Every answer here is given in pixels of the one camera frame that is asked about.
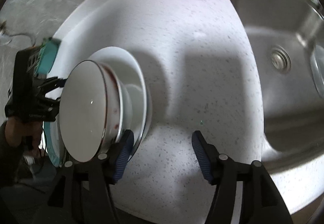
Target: sink drain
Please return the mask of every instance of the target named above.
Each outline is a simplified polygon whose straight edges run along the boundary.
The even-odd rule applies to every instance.
[[[290,58],[281,47],[273,47],[271,49],[271,62],[281,73],[287,73],[291,68]]]

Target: sink basin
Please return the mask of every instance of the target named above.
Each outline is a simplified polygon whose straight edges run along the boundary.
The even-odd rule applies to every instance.
[[[231,0],[250,40],[264,107],[262,162],[282,172],[324,153],[324,99],[310,69],[314,37],[302,32],[322,22],[309,0]],[[324,37],[316,32],[317,42]]]

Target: human arm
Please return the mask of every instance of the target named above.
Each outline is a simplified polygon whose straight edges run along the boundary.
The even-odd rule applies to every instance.
[[[16,117],[10,117],[0,127],[0,187],[12,185],[24,152],[22,137],[33,137],[33,152],[38,152],[42,138],[42,123],[23,124]]]

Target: wire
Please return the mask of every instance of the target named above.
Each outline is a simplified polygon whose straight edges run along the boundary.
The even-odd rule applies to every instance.
[[[41,170],[43,169],[43,166],[44,166],[44,163],[45,163],[45,153],[46,153],[46,147],[47,147],[47,137],[46,137],[46,133],[45,133],[45,130],[43,128],[43,132],[44,132],[44,138],[45,138],[45,150],[44,150],[44,155],[42,156],[42,152],[41,150],[39,149],[39,154],[40,156],[43,158],[42,159],[42,165],[40,166],[40,169],[34,173],[34,175],[37,175],[41,172]]]
[[[15,34],[9,34],[9,37],[15,37],[15,36],[26,36],[29,37],[31,46],[35,46],[36,44],[36,37],[33,34],[22,32],[22,33],[15,33]]]
[[[34,189],[34,190],[36,190],[36,191],[42,193],[42,194],[46,194],[45,191],[42,191],[42,190],[40,190],[40,189],[38,189],[38,188],[35,188],[35,187],[32,186],[32,185],[28,185],[28,184],[26,184],[26,183],[22,183],[22,182],[16,182],[16,184],[24,185],[24,186],[26,186],[26,187],[32,188],[32,189]]]

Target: person's hand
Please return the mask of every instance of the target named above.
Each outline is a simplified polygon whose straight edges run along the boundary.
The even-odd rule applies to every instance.
[[[18,147],[24,136],[33,137],[33,148],[38,153],[38,146],[42,139],[43,122],[23,124],[17,117],[9,117],[4,129],[4,136],[9,146]]]

